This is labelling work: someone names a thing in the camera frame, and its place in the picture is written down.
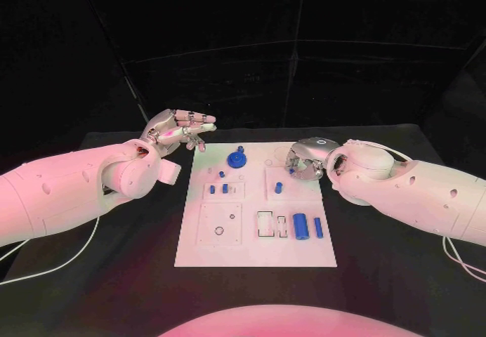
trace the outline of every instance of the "small blue block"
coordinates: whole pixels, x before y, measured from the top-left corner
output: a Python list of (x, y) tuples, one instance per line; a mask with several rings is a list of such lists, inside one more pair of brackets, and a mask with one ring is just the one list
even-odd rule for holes
[(281, 187), (282, 187), (282, 184), (281, 184), (281, 182), (278, 182), (277, 185), (275, 185), (275, 193), (277, 194), (281, 193)]
[(321, 234), (321, 219), (320, 218), (314, 218), (314, 225), (316, 225), (317, 238), (321, 239), (324, 235)]

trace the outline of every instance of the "white board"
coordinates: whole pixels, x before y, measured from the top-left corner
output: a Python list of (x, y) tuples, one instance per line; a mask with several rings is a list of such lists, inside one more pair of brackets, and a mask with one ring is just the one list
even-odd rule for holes
[[(206, 152), (194, 151), (176, 267), (336, 267), (318, 182), (294, 179), (284, 170), (291, 144), (206, 144)], [(226, 157), (239, 145), (246, 165), (230, 168)], [(258, 212), (271, 213), (258, 221)], [(307, 218), (307, 240), (295, 239), (295, 213)]]

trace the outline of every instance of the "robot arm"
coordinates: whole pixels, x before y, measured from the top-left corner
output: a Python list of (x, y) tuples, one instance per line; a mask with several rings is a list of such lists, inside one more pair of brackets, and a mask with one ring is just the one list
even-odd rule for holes
[[(486, 246), (486, 181), (424, 161), (396, 161), (386, 147), (323, 138), (300, 140), (287, 157), (295, 178), (327, 173), (331, 188), (353, 204), (373, 206), (406, 225)], [(307, 168), (298, 171), (303, 159)]]
[(75, 228), (141, 198), (157, 180), (173, 185), (180, 166), (161, 158), (180, 143), (205, 151), (197, 134), (215, 121), (164, 110), (140, 139), (34, 160), (0, 176), (0, 246)]

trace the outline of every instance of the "black tablecloth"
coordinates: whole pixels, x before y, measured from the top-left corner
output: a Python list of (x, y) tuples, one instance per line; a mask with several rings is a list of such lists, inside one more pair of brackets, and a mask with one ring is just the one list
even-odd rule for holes
[[(207, 143), (295, 141), (320, 136), (370, 140), (440, 164), (418, 126), (236, 129), (205, 133)], [(83, 148), (121, 143), (138, 133), (89, 133)], [(101, 217), (93, 240), (59, 271), (0, 287), (1, 336), (157, 336), (190, 319), (242, 305), (313, 305), (379, 319), (428, 336), (486, 334), (484, 284), (448, 260), (441, 238), (346, 202), (321, 179), (337, 268), (184, 267), (174, 252), (184, 209), (192, 152), (174, 186)], [(78, 252), (93, 221), (31, 240), (7, 279), (56, 267)], [(460, 252), (480, 261), (484, 247)]]

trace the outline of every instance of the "blue cylinder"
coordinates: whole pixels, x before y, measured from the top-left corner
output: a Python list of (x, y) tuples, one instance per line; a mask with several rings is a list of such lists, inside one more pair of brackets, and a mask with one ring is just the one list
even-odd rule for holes
[(321, 239), (324, 235), (321, 234), (321, 219), (320, 218), (314, 218), (314, 225), (316, 225), (317, 238)]
[(233, 169), (239, 169), (239, 167), (245, 166), (246, 156), (242, 152), (236, 151), (232, 154), (229, 154), (226, 161), (228, 161), (229, 167), (232, 167)]
[(277, 183), (275, 185), (275, 193), (280, 194), (281, 193), (281, 182)]
[(308, 239), (308, 229), (307, 229), (307, 219), (303, 213), (297, 213), (292, 216), (294, 218), (294, 230), (295, 230), (295, 239), (307, 240)]

